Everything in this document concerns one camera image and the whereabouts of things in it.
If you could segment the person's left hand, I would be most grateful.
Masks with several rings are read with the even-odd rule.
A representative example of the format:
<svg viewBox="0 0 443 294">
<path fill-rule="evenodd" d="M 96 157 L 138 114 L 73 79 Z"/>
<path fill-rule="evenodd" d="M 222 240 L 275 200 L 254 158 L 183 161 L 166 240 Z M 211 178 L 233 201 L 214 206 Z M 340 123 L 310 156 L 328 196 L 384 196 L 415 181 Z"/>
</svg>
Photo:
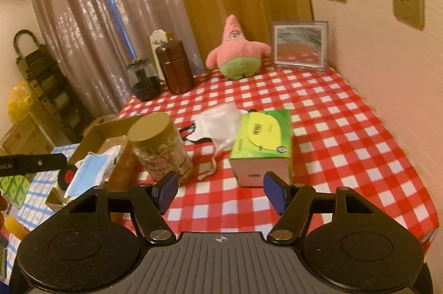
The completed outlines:
<svg viewBox="0 0 443 294">
<path fill-rule="evenodd" d="M 0 228 L 4 226 L 4 212 L 8 208 L 7 200 L 1 195 L 0 196 Z"/>
</svg>

